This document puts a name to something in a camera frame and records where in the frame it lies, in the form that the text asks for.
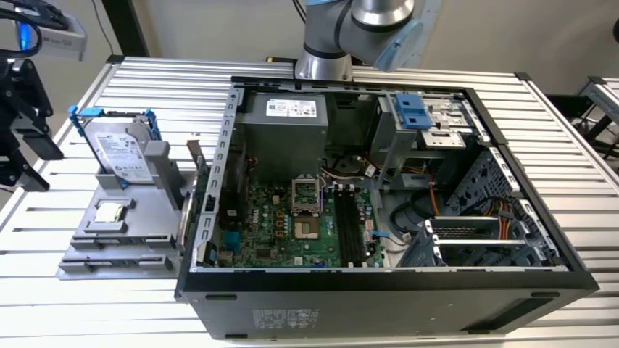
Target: black plastic frame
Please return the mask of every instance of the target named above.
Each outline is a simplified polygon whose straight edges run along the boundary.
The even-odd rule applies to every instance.
[[[288,90],[279,90],[283,83],[295,83],[295,80],[276,78],[245,78],[232,77],[232,88],[249,88],[257,91],[280,91],[287,93]],[[508,290],[530,289],[534,294],[554,294],[560,296],[560,290],[582,290],[582,297],[599,290],[595,279],[568,243],[568,239],[560,230],[556,220],[542,201],[540,195],[532,186],[531,180],[524,174],[522,167],[511,149],[508,148],[507,139],[491,118],[490,112],[471,88],[436,87],[423,85],[399,85],[396,83],[355,83],[333,81],[307,81],[299,80],[296,90],[300,90],[300,84],[309,83],[313,86],[337,85],[337,86],[362,86],[371,88],[372,91],[386,89],[398,91],[399,88],[420,88],[427,91],[444,91],[464,93],[480,121],[486,127],[491,143],[496,146],[502,156],[508,163],[510,169],[516,181],[522,187],[523,197],[530,200],[536,214],[544,224],[548,234],[562,252],[564,261],[571,267],[568,272],[414,272],[403,270],[391,273],[343,273],[336,270],[320,270],[311,273],[271,273],[256,270],[255,272],[239,273],[189,273],[191,252],[185,253],[181,271],[179,274],[176,292],[216,292],[236,293],[255,291],[419,291],[419,290]],[[187,250],[192,249],[193,236],[188,237]]]
[[[125,56],[149,57],[132,0],[101,0],[120,50]]]

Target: expansion slot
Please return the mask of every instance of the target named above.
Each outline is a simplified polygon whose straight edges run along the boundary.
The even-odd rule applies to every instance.
[[[339,258],[341,266],[359,267],[364,261],[364,243],[359,229],[358,204],[354,191],[335,191]]]

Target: green circuit board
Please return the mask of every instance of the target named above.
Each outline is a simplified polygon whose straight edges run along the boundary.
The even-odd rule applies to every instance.
[[[303,203],[311,202],[312,194],[301,194]],[[249,187],[247,219],[241,231],[241,248],[231,260],[221,261],[221,266],[235,268],[251,267],[343,267],[339,257],[339,236],[336,211],[332,192],[324,191],[323,208],[319,217],[292,216],[291,186]],[[366,239],[367,223],[375,225],[374,209],[368,192],[355,194],[358,203],[358,226],[364,252],[372,252],[366,259],[368,267],[382,267],[379,242],[368,243]]]

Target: aluminum workbench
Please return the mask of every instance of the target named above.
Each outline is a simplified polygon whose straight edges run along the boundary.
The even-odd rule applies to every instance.
[[[179,167],[199,139],[213,153],[232,75],[289,78],[289,64],[125,58],[104,66],[80,107],[153,109]],[[619,347],[619,179],[558,114],[540,90],[515,74],[367,67],[359,82],[475,88],[546,204],[579,251],[600,290],[506,337],[415,337],[277,342],[213,341],[188,304],[172,297],[175,280],[59,281],[59,260],[89,203],[97,163],[68,123],[56,141],[67,159],[39,162],[47,193],[13,194],[0,213],[0,341],[3,347],[293,345],[474,347]]]
[[[580,95],[590,97],[610,120],[619,124],[619,78],[590,77]]]

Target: blue drive bracket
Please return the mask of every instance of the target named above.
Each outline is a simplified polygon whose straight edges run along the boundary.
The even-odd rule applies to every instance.
[[[396,111],[404,129],[430,129],[432,119],[427,114],[424,100],[416,94],[396,93]]]

